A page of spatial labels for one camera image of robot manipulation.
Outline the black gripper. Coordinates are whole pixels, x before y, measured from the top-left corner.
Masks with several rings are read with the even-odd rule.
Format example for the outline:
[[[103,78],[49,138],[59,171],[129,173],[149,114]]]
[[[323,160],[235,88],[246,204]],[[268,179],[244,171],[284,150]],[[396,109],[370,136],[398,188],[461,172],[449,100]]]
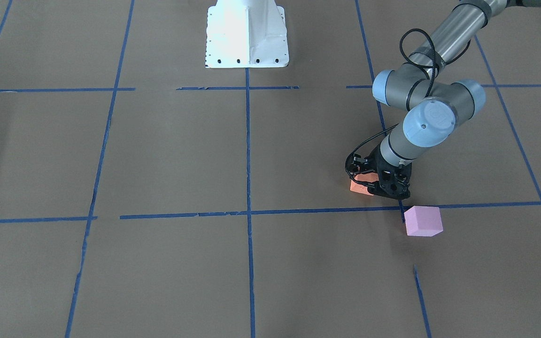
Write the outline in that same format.
[[[370,156],[368,160],[372,173],[378,176],[378,179],[367,188],[370,194],[394,200],[405,200],[410,197],[411,163],[406,166],[393,166],[382,157]]]

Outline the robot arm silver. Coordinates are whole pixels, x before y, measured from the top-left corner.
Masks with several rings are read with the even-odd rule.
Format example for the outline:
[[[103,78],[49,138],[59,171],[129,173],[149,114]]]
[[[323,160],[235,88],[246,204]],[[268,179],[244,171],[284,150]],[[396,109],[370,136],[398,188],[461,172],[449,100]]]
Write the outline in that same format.
[[[425,42],[404,55],[397,70],[383,70],[375,76],[373,97],[406,115],[358,164],[362,174],[377,175],[375,181],[365,183],[370,194],[407,199],[414,160],[484,107],[485,90],[476,81],[442,84],[436,79],[464,53],[475,34],[509,6],[508,0],[460,1],[434,32],[418,30]]]

